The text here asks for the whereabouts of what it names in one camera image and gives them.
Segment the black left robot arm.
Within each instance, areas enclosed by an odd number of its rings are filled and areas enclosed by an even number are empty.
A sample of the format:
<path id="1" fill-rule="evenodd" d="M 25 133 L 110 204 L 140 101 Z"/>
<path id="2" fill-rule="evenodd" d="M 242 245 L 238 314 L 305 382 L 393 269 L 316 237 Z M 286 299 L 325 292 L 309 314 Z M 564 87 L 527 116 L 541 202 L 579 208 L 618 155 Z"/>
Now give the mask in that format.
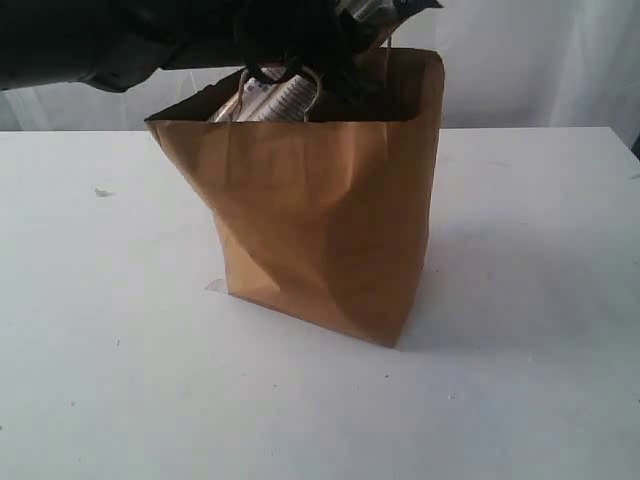
<path id="1" fill-rule="evenodd" d="M 353 69 L 382 32 L 334 1 L 4 1 L 1 88 L 124 93 L 158 70 L 223 67 L 281 67 L 281 83 Z"/>

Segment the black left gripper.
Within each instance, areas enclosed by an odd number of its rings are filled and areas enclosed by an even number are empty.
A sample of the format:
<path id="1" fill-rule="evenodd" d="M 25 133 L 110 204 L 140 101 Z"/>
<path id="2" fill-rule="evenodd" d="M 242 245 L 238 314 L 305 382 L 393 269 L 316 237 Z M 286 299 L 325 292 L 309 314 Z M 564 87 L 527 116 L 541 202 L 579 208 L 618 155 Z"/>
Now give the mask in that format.
<path id="1" fill-rule="evenodd" d="M 380 89 L 357 58 L 375 47 L 389 20 L 388 1 L 240 1 L 234 45 L 249 79 L 319 78 L 325 90 L 356 103 Z"/>

